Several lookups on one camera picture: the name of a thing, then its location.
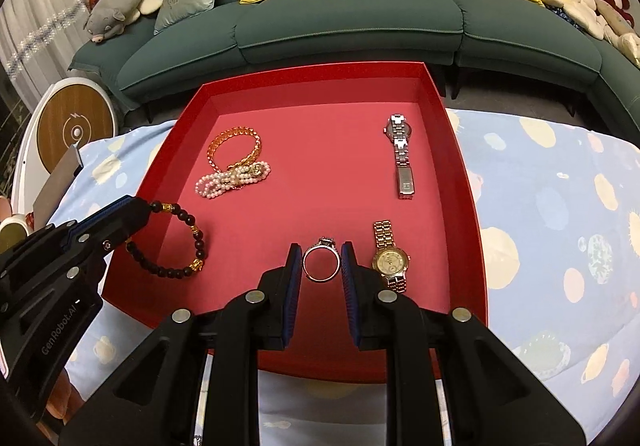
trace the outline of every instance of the red tray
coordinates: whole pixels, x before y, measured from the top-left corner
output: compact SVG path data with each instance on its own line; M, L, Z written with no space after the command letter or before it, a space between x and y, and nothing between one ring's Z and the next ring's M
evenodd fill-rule
M410 158L416 193L398 199L389 115L412 126ZM271 174L258 184L205 200L194 192L212 173L209 142L233 126L262 138ZM216 152L227 165L246 155L250 137ZM422 63L316 65L238 76L204 85L169 133L140 185L147 200L178 202L196 217L208 246L204 269L190 279L157 278L116 250L104 299L156 327L176 308L196 314L225 304L284 264L292 242L303 249L320 236L338 248L353 242L358 262L374 254L372 224L392 222L396 244L411 256L407 295L424 308L465 306L484 323L486 287L476 210L447 114ZM191 233L166 214L136 235L149 259L183 267L193 259ZM262 352L263 370L343 382L385 382L385 355L358 352L348 331L338 275L303 278L293 338L284 352Z

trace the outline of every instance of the silver watch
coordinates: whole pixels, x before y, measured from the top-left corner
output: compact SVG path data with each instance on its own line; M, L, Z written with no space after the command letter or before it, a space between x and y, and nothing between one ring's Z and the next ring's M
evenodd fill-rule
M414 174L409 165L411 127L402 114L393 114L386 124L384 133L393 143L396 154L398 196L401 199L411 199L414 196Z

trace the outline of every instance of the silver rivet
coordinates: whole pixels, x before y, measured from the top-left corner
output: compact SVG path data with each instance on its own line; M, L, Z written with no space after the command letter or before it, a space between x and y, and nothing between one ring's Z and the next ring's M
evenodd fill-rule
M471 320L471 312L469 312L469 310L465 309L464 307L458 307L456 309L453 309L453 311L451 312L451 315L454 317L455 320L458 320L462 323L464 323L465 321Z
M378 299L384 303L393 303L398 299L398 295L393 291L389 291L389 289L385 289L378 293Z
M191 318L191 313L187 309L178 309L171 315L171 319L176 323L184 323Z
M244 295L244 299L249 303L260 303L262 300L264 300L264 293L258 290L249 291Z

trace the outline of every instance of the polka dot tablecloth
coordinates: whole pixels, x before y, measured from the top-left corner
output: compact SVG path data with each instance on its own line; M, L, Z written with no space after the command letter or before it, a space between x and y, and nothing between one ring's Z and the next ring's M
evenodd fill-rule
M478 211L489 327L590 440L640 371L640 150L539 119L448 113ZM81 220L134 195L172 126L85 146L85 168L51 221ZM105 303L68 363L80 393L87 398L148 332ZM384 444L384 386L265 372L259 383L266 446Z

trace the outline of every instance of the curtain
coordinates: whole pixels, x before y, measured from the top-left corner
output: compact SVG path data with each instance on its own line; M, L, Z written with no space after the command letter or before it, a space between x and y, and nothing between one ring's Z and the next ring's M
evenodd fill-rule
M33 112L89 39L84 0L5 0L0 7L0 60L21 99Z

